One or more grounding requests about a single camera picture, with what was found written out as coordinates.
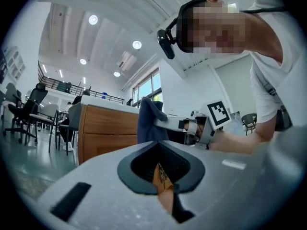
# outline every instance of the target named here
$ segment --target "ceiling vent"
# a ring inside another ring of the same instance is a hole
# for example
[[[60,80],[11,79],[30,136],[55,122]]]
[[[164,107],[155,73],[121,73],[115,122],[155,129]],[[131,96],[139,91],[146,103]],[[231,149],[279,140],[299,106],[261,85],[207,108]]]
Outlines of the ceiling vent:
[[[121,71],[128,71],[134,65],[136,60],[137,58],[133,54],[125,51],[121,56],[121,61],[117,63],[117,66]]]

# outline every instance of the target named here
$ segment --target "balcony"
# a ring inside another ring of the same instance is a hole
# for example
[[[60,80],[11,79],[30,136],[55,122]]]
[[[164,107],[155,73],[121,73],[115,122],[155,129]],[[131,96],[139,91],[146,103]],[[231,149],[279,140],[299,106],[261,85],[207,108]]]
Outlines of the balcony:
[[[76,96],[82,95],[82,92],[85,90],[84,88],[73,85],[71,83],[62,82],[62,81],[48,78],[45,76],[40,77],[40,83],[45,84],[46,87],[48,88],[51,88],[57,91],[61,91],[64,93],[69,93],[69,94],[76,95]],[[111,96],[111,95],[107,95],[107,93],[99,93],[99,92],[92,91],[92,90],[89,90],[89,91],[90,91],[90,96],[100,98],[100,99],[105,99],[111,102],[116,102],[119,104],[124,104],[124,99],[121,99],[115,96]]]

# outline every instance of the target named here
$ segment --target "neck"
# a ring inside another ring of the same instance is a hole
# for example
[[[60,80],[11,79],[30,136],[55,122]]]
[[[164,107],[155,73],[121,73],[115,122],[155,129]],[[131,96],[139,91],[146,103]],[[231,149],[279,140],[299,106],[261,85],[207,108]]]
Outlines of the neck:
[[[248,33],[245,50],[258,52],[281,63],[283,51],[274,30],[258,15],[245,14],[245,16]]]

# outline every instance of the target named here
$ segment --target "green floor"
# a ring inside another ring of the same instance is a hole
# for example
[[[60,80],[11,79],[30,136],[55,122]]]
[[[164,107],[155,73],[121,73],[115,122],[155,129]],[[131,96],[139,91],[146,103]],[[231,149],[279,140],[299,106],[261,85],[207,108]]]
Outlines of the green floor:
[[[77,166],[77,148],[69,152],[55,149],[55,137],[52,136],[51,150],[48,153],[49,133],[38,132],[38,143],[34,138],[25,146],[18,142],[19,134],[7,132],[0,134],[1,155],[7,163],[18,190],[37,199],[53,182],[66,175]]]

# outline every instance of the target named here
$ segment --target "head-mounted camera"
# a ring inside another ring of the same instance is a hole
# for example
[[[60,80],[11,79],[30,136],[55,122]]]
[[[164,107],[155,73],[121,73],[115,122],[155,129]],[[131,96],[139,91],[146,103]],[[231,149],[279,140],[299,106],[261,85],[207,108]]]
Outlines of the head-mounted camera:
[[[188,40],[189,31],[191,32],[193,28],[189,30],[192,26],[190,23],[192,21],[193,13],[189,13],[194,7],[204,6],[207,0],[192,0],[180,7],[178,17],[175,18],[171,24],[165,29],[161,29],[157,32],[158,43],[166,54],[167,58],[173,59],[175,57],[173,46],[177,43],[181,51],[185,53],[193,53],[193,42]],[[257,10],[244,10],[240,12],[244,13],[260,13],[260,12],[284,12],[286,8],[275,7],[268,9],[257,9]],[[171,29],[176,25],[176,37],[171,34]]]

